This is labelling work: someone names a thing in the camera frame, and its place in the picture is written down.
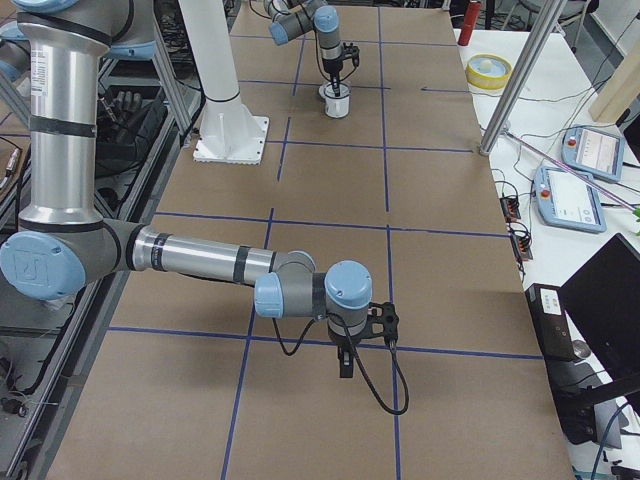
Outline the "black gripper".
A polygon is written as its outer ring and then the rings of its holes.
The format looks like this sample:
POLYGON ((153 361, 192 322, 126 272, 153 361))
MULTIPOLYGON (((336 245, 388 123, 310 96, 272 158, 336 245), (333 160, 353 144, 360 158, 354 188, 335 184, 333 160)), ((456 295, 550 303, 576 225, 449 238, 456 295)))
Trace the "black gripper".
POLYGON ((339 360, 339 377, 353 377, 353 357, 352 352, 347 347, 350 344, 357 345, 358 335, 361 333, 361 325, 348 325, 341 318, 330 317, 327 320, 328 333, 331 340, 339 345, 337 354, 339 360))
POLYGON ((340 57, 335 59, 323 58, 322 66, 324 72, 330 76, 331 95, 333 97, 339 97, 341 95, 339 75, 342 70, 342 59, 340 57))

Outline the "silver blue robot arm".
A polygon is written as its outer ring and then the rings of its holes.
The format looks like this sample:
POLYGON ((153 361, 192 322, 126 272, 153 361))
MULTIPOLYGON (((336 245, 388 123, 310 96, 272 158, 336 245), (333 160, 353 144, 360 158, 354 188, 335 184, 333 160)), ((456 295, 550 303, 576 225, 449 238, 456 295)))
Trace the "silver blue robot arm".
MULTIPOLYGON (((255 311, 267 318, 327 319, 340 377, 353 375, 357 342, 373 338, 372 279, 355 261, 316 273, 301 251, 278 253, 160 233, 104 219, 93 203, 98 67, 121 46, 152 56, 152 1, 12 1, 30 43, 31 199, 19 230, 1 246, 1 271, 19 292, 53 300, 116 271, 153 269, 254 288, 255 311)), ((179 1, 196 62, 204 116, 195 158, 257 164, 267 117, 241 100, 223 1, 179 1)), ((359 66, 357 46, 341 40, 336 9, 326 1, 264 1, 276 45, 315 33, 329 80, 326 113, 348 113, 344 62, 359 66)))
POLYGON ((269 32, 274 43, 284 45, 314 31, 324 72, 328 75, 333 97, 341 93, 341 71, 347 54, 341 39, 340 19, 327 1, 263 1, 271 20, 269 32))

